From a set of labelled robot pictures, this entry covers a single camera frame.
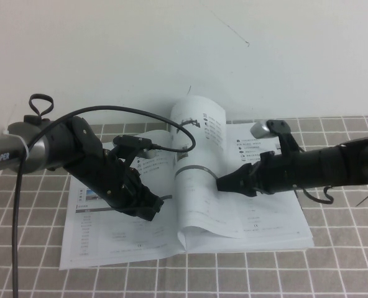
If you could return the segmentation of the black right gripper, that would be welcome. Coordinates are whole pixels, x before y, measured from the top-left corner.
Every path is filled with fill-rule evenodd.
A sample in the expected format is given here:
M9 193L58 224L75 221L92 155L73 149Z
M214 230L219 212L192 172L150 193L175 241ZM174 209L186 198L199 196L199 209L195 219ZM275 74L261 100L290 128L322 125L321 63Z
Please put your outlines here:
M299 189L294 165L299 154L299 151L287 155L276 155L274 151L264 152L257 165L247 163L218 178L217 189L221 192L237 192L247 197L255 197L258 192L271 195Z

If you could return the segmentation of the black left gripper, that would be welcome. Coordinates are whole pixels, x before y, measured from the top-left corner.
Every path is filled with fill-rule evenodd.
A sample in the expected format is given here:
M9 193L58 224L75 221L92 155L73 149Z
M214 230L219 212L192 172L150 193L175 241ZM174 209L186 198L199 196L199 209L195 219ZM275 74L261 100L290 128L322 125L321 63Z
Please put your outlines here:
M66 170L104 199L114 210L152 221L163 200L142 185L139 175L129 169L116 149L99 149L66 165Z

